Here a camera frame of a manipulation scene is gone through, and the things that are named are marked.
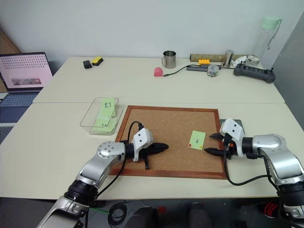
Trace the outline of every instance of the water bottle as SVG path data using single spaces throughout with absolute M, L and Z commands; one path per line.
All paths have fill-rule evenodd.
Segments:
M 257 66 L 266 49 L 270 49 L 270 44 L 275 38 L 280 28 L 282 19 L 265 16 L 260 27 L 259 35 L 253 52 L 247 57 L 246 65 Z

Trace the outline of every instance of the green bottle cap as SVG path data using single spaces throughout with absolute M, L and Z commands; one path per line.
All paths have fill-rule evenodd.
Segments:
M 273 16 L 264 16 L 261 27 L 267 30 L 275 30 L 281 18 L 273 17 Z

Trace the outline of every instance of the laptop screen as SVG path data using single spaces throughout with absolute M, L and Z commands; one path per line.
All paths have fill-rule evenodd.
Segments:
M 0 55 L 0 76 L 9 92 L 41 90 L 52 79 L 44 52 Z

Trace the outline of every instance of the laptop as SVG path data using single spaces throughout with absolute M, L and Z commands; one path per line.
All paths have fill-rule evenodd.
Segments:
M 52 79 L 44 52 L 0 55 L 0 77 L 8 94 L 0 102 L 0 123 L 16 123 Z

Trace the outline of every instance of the pink screen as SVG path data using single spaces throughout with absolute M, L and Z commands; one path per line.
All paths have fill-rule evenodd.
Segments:
M 1 56 L 0 72 L 8 89 L 45 87 L 52 79 L 44 54 Z

